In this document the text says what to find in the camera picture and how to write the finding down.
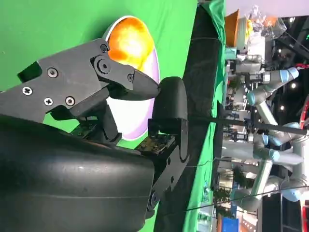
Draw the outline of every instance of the black cable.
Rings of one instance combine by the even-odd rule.
[[[294,187],[294,188],[284,188],[284,189],[281,189],[281,190],[300,189],[300,188],[301,189],[302,188],[308,188],[308,185],[300,186],[300,187]],[[240,197],[240,198],[236,198],[236,199],[231,199],[231,200],[228,200],[228,201],[225,201],[225,202],[219,202],[219,203],[215,203],[215,204],[199,206],[199,207],[190,208],[190,209],[186,209],[186,210],[180,210],[180,211],[177,211],[177,212],[174,212],[174,213],[163,214],[161,216],[165,217],[165,216],[170,216],[170,215],[179,214],[179,213],[186,213],[186,212],[192,211],[192,210],[202,209],[202,208],[206,208],[206,207],[210,207],[210,206],[221,205],[221,204],[224,204],[224,203],[230,203],[232,201],[240,201],[240,200],[245,199],[245,198],[256,197],[256,196],[260,196],[260,195],[266,195],[266,194],[270,194],[270,193],[274,193],[274,192],[279,192],[281,190],[272,190],[272,191],[269,191],[269,192],[263,192],[263,193],[259,193],[259,194],[255,194],[255,195],[248,195],[248,196],[244,196],[244,197]]]
[[[218,158],[218,157],[215,157],[213,160],[208,160],[208,161],[206,161],[206,162],[203,163],[203,164],[200,164],[200,165],[197,165],[197,166],[186,166],[186,168],[197,168],[197,167],[202,167],[202,166],[206,165],[206,164],[209,163],[209,162],[214,162],[215,160],[222,160],[222,161],[227,160],[227,161],[229,161],[229,160],[231,160],[231,158]]]

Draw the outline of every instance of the orange object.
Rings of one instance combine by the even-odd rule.
[[[155,47],[147,27],[137,18],[126,18],[118,23],[111,32],[109,45],[111,59],[140,71]]]
[[[226,45],[236,47],[239,10],[225,17]]]

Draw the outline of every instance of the wire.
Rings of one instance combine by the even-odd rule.
[[[202,167],[206,164],[208,164],[209,162],[214,162],[215,160],[231,160],[231,158],[218,158],[218,157],[215,157],[213,160],[208,160],[206,161],[205,163],[203,164],[200,164],[200,165],[197,165],[197,166],[186,166],[186,168],[197,168],[197,167]]]
[[[302,189],[302,188],[308,188],[308,185],[305,186],[299,186],[299,187],[294,187],[294,188],[284,188],[281,190],[289,190],[289,189]],[[199,207],[195,207],[195,208],[190,208],[190,209],[186,209],[186,210],[180,210],[177,212],[173,212],[173,213],[168,213],[168,214],[162,214],[161,216],[166,217],[166,216],[170,216],[170,215],[175,215],[175,214],[179,214],[179,213],[186,213],[188,211],[193,211],[193,210],[198,210],[198,209],[202,209],[202,208],[206,208],[206,207],[211,207],[211,206],[216,206],[216,205],[221,205],[224,203],[230,203],[232,201],[240,201],[243,200],[245,198],[249,198],[249,197],[257,197],[257,196],[261,196],[261,195],[266,195],[266,194],[271,194],[274,192],[278,192],[279,190],[272,190],[272,191],[268,191],[268,192],[263,192],[263,193],[259,193],[259,194],[255,194],[255,195],[248,195],[248,196],[244,196],[244,197],[240,197],[240,198],[236,198],[236,199],[231,199],[225,202],[219,202],[219,203],[215,203],[215,204],[208,204],[208,205],[204,205],[204,206],[199,206]]]
[[[287,31],[285,31],[285,33],[291,37],[291,39],[293,39],[297,44],[299,44],[301,47],[303,47],[307,52],[309,52],[309,49],[307,49],[304,45],[302,45],[299,41],[297,41],[297,39],[295,39],[291,34],[289,34]]]

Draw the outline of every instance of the metal pole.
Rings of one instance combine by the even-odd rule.
[[[231,119],[221,119],[216,117],[189,117],[190,124],[205,124],[205,122],[215,122],[224,125],[236,125],[236,126],[249,126],[250,122],[240,121],[240,120],[231,120]],[[298,128],[291,128],[291,127],[284,127],[284,126],[277,126],[272,124],[254,122],[253,127],[263,129],[263,130],[273,130],[273,131],[283,131],[292,134],[301,134],[301,135],[308,135],[308,130],[302,130]]]

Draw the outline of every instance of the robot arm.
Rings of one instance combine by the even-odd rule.
[[[0,93],[1,231],[138,231],[176,185],[189,161],[182,80],[158,85],[108,50],[97,39],[41,59]],[[136,149],[115,145],[121,134],[108,96],[155,98]],[[81,124],[67,134],[42,124],[48,112]]]

